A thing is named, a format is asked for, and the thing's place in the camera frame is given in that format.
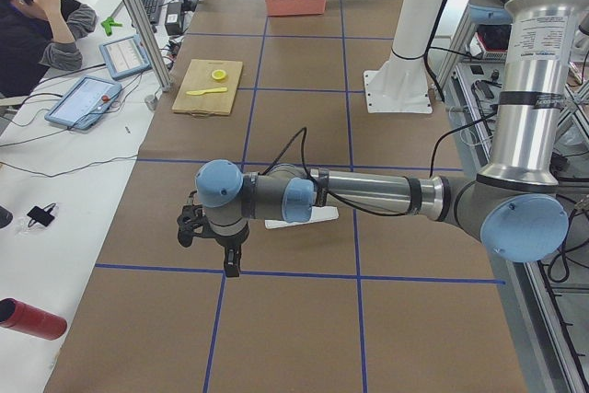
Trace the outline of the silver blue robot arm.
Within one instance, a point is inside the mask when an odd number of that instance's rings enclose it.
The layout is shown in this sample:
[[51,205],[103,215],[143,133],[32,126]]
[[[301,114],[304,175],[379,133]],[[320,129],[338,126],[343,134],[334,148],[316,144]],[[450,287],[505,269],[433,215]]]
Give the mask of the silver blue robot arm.
[[541,260],[569,231],[549,170],[575,31],[588,0],[470,0],[512,20],[491,157],[474,179],[387,177],[277,164],[244,173],[226,159],[195,177],[195,221],[179,241],[211,237],[225,250],[225,274],[240,271],[251,219],[303,223],[316,207],[349,205],[381,216],[421,214],[454,225],[513,262]]

